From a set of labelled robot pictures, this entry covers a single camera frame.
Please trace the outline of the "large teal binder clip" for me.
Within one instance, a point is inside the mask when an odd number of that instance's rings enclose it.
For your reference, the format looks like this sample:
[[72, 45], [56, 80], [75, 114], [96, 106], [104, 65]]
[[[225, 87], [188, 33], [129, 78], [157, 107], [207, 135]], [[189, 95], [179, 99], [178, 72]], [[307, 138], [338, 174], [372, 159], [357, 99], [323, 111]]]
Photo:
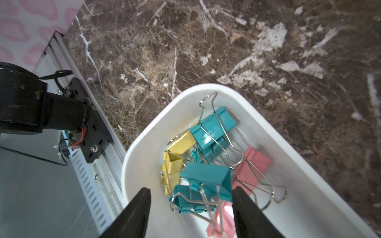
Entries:
[[[180, 178], [185, 179], [189, 184], [190, 196], [192, 192], [200, 195], [201, 201], [184, 198], [185, 201], [192, 204], [200, 204], [210, 216], [210, 223], [215, 231], [220, 229], [220, 234], [226, 238], [226, 232], [223, 225], [222, 202], [232, 202], [232, 181], [231, 169], [226, 166], [217, 166], [212, 164], [189, 163], [180, 172]], [[216, 224], [213, 220], [211, 207], [215, 206], [219, 212], [220, 222]]]

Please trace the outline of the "pink binder clip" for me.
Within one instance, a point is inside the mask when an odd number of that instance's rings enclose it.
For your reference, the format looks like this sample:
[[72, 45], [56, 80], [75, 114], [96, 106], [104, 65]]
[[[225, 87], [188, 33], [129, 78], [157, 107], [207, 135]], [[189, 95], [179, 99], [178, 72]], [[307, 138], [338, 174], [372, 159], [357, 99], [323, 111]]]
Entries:
[[259, 204], [256, 190], [269, 194], [269, 200], [261, 208], [262, 211], [273, 202], [282, 203], [288, 196], [287, 187], [276, 185], [265, 175], [271, 164], [270, 158], [249, 146], [245, 152], [245, 160], [235, 168], [235, 174], [232, 176], [232, 188], [241, 187], [256, 205]]

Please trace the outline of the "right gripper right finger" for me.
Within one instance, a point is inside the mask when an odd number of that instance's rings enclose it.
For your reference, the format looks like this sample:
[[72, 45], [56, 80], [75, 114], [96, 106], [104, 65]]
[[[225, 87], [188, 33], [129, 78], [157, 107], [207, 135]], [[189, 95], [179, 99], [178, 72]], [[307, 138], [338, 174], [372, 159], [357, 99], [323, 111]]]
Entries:
[[238, 238], [284, 238], [241, 187], [232, 192]]

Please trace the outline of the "yellow binder clip lone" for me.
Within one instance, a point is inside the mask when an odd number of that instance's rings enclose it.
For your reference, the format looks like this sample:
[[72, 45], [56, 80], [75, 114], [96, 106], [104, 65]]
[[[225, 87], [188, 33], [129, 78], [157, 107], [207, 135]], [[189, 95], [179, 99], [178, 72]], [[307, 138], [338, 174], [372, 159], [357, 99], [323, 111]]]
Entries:
[[161, 171], [161, 184], [164, 184], [164, 192], [169, 196], [176, 185], [180, 184], [180, 172], [183, 170], [184, 159], [180, 155], [164, 151]]

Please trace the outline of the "teal binder clip lone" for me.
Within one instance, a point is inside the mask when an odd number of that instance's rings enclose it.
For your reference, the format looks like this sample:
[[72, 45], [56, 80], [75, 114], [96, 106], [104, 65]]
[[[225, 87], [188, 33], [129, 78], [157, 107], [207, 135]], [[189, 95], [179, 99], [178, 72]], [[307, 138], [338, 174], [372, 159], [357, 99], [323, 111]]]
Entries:
[[[230, 167], [235, 167], [240, 165], [245, 160], [245, 154], [233, 145], [228, 135], [228, 132], [237, 125], [236, 121], [228, 113], [226, 107], [221, 106], [220, 108], [216, 109], [214, 106], [214, 100], [217, 95], [218, 93], [214, 91], [205, 96], [199, 102], [199, 107], [202, 108], [200, 118], [197, 121], [197, 124], [190, 128], [190, 132], [194, 137], [198, 148], [200, 148], [203, 153], [211, 150], [213, 144], [216, 144], [225, 153], [228, 165]], [[204, 118], [204, 103], [208, 99], [211, 99], [212, 113]], [[229, 154], [226, 151], [225, 147], [219, 142], [219, 139], [221, 138], [224, 138], [232, 147], [232, 149], [241, 154], [241, 158], [238, 162], [232, 162], [230, 160]]]

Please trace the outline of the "white plastic storage tray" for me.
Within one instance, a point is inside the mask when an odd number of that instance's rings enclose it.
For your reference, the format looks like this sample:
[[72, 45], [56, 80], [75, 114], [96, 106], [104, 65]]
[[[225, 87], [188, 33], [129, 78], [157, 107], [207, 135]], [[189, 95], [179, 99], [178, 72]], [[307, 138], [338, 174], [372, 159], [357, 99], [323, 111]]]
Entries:
[[208, 223], [170, 209], [160, 182], [167, 143], [200, 117], [224, 106], [237, 125], [232, 144], [219, 159], [240, 160], [249, 147], [271, 160], [246, 169], [255, 187], [251, 195], [265, 216], [287, 238], [374, 238], [376, 233], [350, 208], [298, 152], [238, 92], [218, 84], [191, 87], [171, 102], [137, 137], [125, 156], [121, 183], [125, 202], [151, 190], [149, 238], [205, 238]]

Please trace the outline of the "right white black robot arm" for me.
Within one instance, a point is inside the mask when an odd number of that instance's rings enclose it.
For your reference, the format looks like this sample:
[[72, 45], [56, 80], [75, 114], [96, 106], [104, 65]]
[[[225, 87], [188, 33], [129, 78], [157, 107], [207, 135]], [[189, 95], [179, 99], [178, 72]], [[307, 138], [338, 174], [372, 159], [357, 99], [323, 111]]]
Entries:
[[[74, 131], [80, 139], [70, 141], [74, 148], [96, 151], [85, 153], [88, 163], [102, 153], [111, 141], [110, 133], [78, 78], [73, 78], [62, 95], [47, 91], [47, 80], [71, 75], [59, 70], [45, 77], [11, 63], [1, 63], [1, 132], [39, 134], [44, 129]], [[279, 238], [281, 233], [263, 214], [257, 202], [249, 198], [247, 186], [233, 187], [234, 178], [227, 168], [209, 165], [207, 177], [196, 176], [190, 186], [177, 185], [170, 197], [171, 208], [198, 216], [201, 211], [222, 212], [222, 202], [231, 202], [233, 227], [240, 238]]]

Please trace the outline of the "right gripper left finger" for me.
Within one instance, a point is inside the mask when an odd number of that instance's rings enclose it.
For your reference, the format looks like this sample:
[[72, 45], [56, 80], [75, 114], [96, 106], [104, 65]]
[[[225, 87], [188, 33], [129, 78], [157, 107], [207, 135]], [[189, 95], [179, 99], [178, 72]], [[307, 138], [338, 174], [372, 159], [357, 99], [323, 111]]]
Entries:
[[144, 238], [151, 207], [151, 191], [143, 187], [101, 238]]

